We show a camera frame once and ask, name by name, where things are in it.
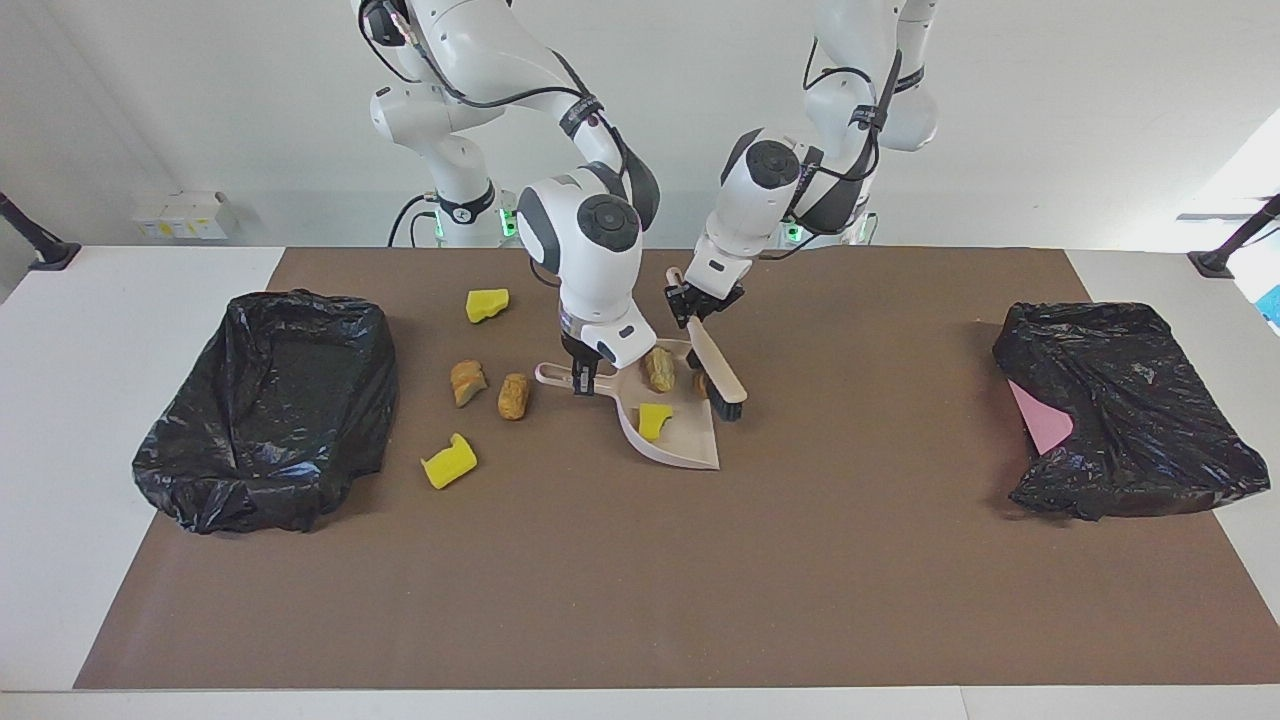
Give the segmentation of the black plastic trash bag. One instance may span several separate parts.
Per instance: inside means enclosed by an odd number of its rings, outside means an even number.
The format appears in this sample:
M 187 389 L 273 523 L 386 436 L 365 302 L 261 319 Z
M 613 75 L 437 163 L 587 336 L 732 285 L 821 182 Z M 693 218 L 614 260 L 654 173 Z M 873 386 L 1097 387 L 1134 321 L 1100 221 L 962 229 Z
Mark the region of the black plastic trash bag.
M 1156 518 L 1271 487 L 1263 456 L 1147 304 L 1014 304 L 992 354 L 1009 380 L 1071 423 L 1010 492 L 1025 510 Z
M 230 300 L 132 462 L 186 530 L 312 530 L 381 469 L 398 398 L 387 314 L 307 290 Z

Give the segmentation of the white small boxes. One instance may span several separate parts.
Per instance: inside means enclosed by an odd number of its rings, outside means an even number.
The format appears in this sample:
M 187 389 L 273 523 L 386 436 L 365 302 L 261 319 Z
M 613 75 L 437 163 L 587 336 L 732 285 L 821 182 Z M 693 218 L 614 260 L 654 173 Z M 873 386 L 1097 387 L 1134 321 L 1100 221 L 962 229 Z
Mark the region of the white small boxes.
M 131 220 L 146 240 L 228 241 L 239 222 L 220 191 L 182 192 L 143 199 Z

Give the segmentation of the brown table mat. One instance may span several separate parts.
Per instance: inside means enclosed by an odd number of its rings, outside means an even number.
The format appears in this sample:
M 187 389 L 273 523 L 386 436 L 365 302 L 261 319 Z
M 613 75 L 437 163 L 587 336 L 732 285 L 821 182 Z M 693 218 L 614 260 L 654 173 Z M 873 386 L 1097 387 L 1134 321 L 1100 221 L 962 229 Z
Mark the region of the brown table mat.
M 750 397 L 721 468 L 650 462 L 608 398 L 454 407 L 561 356 L 516 251 L 292 249 L 273 290 L 389 316 L 381 474 L 315 532 L 156 516 L 79 689 L 1280 683 L 1280 626 L 1215 515 L 1076 521 L 1009 501 L 1029 448 L 992 359 L 1064 252 L 823 249 L 763 263 L 712 333 Z M 509 307 L 471 324 L 470 290 Z M 444 489 L 421 457 L 468 439 Z

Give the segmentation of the pink plastic bin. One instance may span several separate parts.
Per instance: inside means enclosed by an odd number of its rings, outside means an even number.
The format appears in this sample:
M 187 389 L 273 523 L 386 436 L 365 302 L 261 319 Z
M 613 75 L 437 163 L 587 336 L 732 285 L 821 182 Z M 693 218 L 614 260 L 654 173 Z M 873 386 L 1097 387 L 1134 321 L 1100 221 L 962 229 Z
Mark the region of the pink plastic bin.
M 1048 454 L 1070 437 L 1074 420 L 1069 414 L 1039 401 L 1012 380 L 1007 384 L 1038 455 Z

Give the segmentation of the beige hand brush black bristles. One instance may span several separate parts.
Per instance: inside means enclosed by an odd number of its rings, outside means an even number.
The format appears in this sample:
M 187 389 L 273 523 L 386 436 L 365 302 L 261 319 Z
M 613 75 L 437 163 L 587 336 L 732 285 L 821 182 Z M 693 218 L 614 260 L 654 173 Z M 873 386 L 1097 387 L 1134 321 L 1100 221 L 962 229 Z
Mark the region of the beige hand brush black bristles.
M 675 283 L 690 284 L 676 266 L 666 269 L 666 281 L 667 286 Z M 692 360 L 687 360 L 687 364 L 694 370 L 703 369 L 707 373 L 709 395 L 707 400 L 712 410 L 722 421 L 739 421 L 748 400 L 748 392 L 742 382 L 722 354 L 718 343 L 703 325 L 701 319 L 690 316 L 685 331 L 692 347 L 689 354 Z

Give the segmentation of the yellow notched sponge piece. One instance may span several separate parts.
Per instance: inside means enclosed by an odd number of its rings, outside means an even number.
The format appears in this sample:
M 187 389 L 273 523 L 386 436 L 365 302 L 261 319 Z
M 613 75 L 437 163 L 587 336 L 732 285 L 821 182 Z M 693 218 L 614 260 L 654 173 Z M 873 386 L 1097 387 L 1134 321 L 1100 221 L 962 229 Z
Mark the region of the yellow notched sponge piece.
M 461 433 L 453 433 L 447 447 L 430 457 L 421 457 L 420 464 L 429 486 L 434 489 L 444 489 L 475 470 L 479 459 L 468 439 Z

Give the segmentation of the pale pink plastic dustpan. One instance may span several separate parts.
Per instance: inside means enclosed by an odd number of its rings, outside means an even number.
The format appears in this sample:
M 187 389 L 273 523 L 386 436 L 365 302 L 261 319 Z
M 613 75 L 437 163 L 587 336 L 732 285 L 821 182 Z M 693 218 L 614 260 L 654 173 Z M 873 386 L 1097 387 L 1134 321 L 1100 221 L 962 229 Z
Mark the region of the pale pink plastic dustpan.
M 657 346 L 672 354 L 675 387 L 671 391 L 654 391 L 644 365 L 635 363 L 611 374 L 596 373 L 595 395 L 613 401 L 623 437 L 640 455 L 675 468 L 717 470 L 721 464 L 714 413 L 694 386 L 694 370 L 687 361 L 692 345 L 686 340 L 659 340 Z M 669 410 L 652 439 L 641 433 L 641 409 L 646 405 Z

